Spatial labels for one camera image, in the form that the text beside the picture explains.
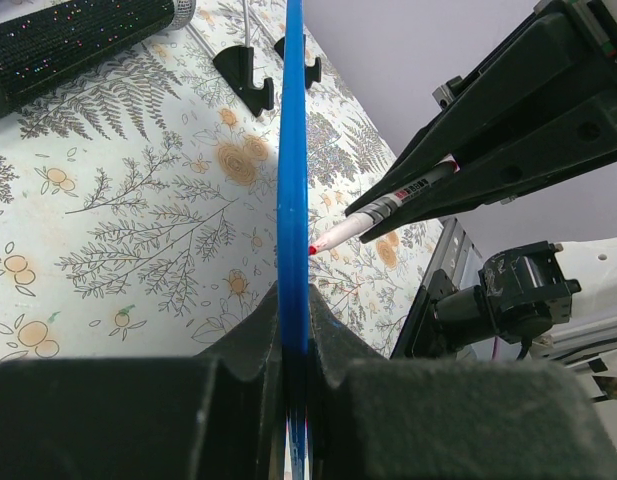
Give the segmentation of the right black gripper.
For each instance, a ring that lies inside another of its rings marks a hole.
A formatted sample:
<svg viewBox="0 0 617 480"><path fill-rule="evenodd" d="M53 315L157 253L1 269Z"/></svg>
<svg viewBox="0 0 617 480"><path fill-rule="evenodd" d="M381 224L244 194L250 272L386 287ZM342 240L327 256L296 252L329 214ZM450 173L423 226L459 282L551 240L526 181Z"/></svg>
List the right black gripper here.
<svg viewBox="0 0 617 480"><path fill-rule="evenodd" d="M473 72L454 99L347 215L427 172L447 155L459 164L516 142L598 94L617 94L617 41L598 41L580 1L539 6Z"/></svg>

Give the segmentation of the blue framed whiteboard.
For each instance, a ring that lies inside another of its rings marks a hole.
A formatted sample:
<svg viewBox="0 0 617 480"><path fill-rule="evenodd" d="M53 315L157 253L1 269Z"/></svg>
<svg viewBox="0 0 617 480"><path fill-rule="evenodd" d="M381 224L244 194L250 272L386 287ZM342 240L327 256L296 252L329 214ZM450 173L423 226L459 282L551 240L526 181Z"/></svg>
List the blue framed whiteboard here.
<svg viewBox="0 0 617 480"><path fill-rule="evenodd" d="M303 3L286 4L277 186L278 315L291 472L306 471L309 326L308 191Z"/></svg>

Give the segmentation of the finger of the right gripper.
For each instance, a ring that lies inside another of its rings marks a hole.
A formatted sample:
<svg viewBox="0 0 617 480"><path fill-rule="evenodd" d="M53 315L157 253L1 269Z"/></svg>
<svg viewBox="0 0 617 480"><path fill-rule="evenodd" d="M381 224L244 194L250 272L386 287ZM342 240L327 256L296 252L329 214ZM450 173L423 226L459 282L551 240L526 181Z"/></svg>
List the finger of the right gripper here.
<svg viewBox="0 0 617 480"><path fill-rule="evenodd" d="M598 94L547 125L421 191L360 237L523 197L617 162L617 94Z"/></svg>

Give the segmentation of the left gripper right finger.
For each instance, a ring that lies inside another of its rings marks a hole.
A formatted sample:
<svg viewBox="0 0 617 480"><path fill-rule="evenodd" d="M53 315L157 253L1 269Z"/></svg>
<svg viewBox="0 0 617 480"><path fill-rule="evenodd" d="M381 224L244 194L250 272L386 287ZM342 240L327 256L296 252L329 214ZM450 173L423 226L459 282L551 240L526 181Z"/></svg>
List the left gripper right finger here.
<svg viewBox="0 0 617 480"><path fill-rule="evenodd" d="M566 369L389 360L309 291L315 479L609 479L613 444Z"/></svg>

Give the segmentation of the red whiteboard marker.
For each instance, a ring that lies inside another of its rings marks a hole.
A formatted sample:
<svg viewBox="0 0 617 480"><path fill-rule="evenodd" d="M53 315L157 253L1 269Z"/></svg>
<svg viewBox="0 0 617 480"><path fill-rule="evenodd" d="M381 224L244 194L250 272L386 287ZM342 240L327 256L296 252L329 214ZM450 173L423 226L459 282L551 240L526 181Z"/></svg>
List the red whiteboard marker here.
<svg viewBox="0 0 617 480"><path fill-rule="evenodd" d="M348 215L317 240L312 241L308 248L308 254L312 256L322 251L331 250L351 238L365 233L393 215L405 203L428 190L434 183L458 170L459 167L454 160L444 159L424 175Z"/></svg>

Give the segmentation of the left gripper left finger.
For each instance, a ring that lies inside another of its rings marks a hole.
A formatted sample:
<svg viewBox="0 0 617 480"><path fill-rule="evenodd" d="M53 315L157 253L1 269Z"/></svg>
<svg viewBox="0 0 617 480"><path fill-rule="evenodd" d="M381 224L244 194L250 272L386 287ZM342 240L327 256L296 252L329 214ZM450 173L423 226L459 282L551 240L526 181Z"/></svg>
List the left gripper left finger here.
<svg viewBox="0 0 617 480"><path fill-rule="evenodd" d="M279 479L278 300L192 357L0 363L0 479Z"/></svg>

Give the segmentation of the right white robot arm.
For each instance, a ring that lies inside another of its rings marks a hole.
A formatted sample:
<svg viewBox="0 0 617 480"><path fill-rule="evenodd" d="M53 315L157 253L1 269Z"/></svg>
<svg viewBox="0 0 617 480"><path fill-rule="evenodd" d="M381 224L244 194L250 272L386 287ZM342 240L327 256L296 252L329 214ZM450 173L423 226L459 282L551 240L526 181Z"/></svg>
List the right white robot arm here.
<svg viewBox="0 0 617 480"><path fill-rule="evenodd" d="M617 162L617 1L541 1L469 75L435 91L439 114L360 211L451 159L455 173L421 190L363 235L523 197ZM438 359L499 338L522 354L554 325L617 306L617 238L548 241L486 260L461 287L430 267L393 349Z"/></svg>

